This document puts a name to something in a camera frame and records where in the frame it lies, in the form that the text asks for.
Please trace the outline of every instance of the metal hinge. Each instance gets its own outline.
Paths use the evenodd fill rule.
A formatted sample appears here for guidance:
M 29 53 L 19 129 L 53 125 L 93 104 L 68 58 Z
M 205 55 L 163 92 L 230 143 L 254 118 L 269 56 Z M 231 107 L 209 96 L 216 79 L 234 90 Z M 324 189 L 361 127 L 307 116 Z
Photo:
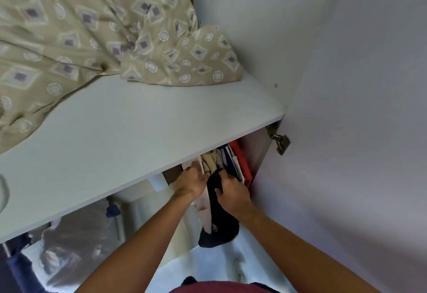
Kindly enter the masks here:
M 291 144 L 291 139 L 287 135 L 281 136 L 280 134 L 277 134 L 277 130 L 279 129 L 280 122 L 272 123 L 268 126 L 267 132 L 270 139 L 275 140 L 277 144 L 277 152 L 283 156 L 286 149 L 288 149 L 289 145 Z

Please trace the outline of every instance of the beige patterned blanket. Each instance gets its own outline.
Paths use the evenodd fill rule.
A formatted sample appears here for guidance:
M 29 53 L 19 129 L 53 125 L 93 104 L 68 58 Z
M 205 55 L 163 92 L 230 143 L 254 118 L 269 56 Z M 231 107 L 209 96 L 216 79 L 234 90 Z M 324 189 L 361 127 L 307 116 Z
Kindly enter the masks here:
M 0 0 L 0 153 L 98 75 L 171 86 L 240 80 L 215 26 L 190 0 Z

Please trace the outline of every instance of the white shelf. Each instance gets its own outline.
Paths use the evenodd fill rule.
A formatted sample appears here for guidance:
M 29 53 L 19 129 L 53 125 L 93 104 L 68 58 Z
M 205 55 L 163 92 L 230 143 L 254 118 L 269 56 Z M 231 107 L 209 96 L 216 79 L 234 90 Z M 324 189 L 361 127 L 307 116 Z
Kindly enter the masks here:
M 62 102 L 0 155 L 10 198 L 0 242 L 280 120 L 252 76 L 213 86 L 146 85 L 105 76 Z

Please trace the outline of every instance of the person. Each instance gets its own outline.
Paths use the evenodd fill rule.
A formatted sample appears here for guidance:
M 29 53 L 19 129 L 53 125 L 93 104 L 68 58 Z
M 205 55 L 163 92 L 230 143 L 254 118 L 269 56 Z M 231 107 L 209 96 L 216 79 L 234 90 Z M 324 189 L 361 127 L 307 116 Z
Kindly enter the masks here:
M 379 292 L 342 264 L 264 215 L 251 202 L 248 189 L 236 178 L 224 170 L 220 175 L 222 192 L 216 189 L 219 203 L 252 233 L 297 292 Z M 197 163 L 184 170 L 175 182 L 175 193 L 168 203 L 101 263 L 76 293 L 145 292 L 178 223 L 191 202 L 202 194 L 208 178 L 209 174 L 203 176 Z M 251 284 L 192 282 L 172 292 L 269 292 L 266 286 Z

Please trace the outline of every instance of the red shirt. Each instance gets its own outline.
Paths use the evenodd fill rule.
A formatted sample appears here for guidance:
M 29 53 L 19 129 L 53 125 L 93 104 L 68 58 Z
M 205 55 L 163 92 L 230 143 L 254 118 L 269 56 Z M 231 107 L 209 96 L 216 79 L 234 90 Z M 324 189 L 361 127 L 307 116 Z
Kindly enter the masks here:
M 191 285 L 180 286 L 170 293 L 267 293 L 253 284 L 240 284 L 235 282 L 198 282 Z

